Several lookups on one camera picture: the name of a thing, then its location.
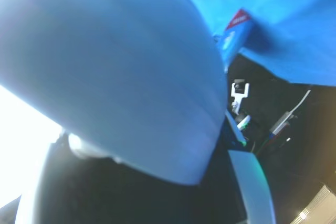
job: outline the white tool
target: white tool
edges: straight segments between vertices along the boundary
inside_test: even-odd
[[[250,87],[250,84],[249,83],[245,84],[245,89],[244,89],[243,94],[236,93],[235,85],[237,85],[237,83],[232,83],[231,85],[231,96],[235,98],[235,100],[232,103],[232,112],[238,115],[240,104],[242,103],[242,99],[248,97],[248,89]]]

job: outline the red object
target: red object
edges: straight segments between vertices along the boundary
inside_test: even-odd
[[[225,30],[234,27],[242,22],[245,22],[249,19],[251,19],[250,16],[243,9],[240,9],[237,12],[236,16],[230,21]]]

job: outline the white cable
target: white cable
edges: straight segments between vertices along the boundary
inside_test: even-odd
[[[298,107],[301,106],[301,104],[305,101],[305,99],[306,99],[307,96],[309,95],[310,91],[311,91],[311,90],[308,90],[308,91],[306,92],[306,94],[303,96],[303,98],[302,98],[301,101],[298,103],[298,105],[296,105],[296,106],[294,107],[294,109],[292,109],[292,110],[290,111],[290,114],[292,114]]]

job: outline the white clamp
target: white clamp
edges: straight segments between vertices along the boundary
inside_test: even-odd
[[[249,83],[245,84],[244,94],[236,93],[235,85],[236,83],[232,83],[231,85],[231,97],[235,98],[235,100],[232,103],[232,112],[238,115],[242,99],[248,97],[248,89],[250,87],[250,84]]]

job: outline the bright light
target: bright light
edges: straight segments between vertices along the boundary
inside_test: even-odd
[[[60,132],[58,124],[0,86],[0,208],[37,176],[35,170]]]
[[[302,220],[306,219],[307,217],[307,215],[304,212],[301,212],[299,216],[301,217]]]

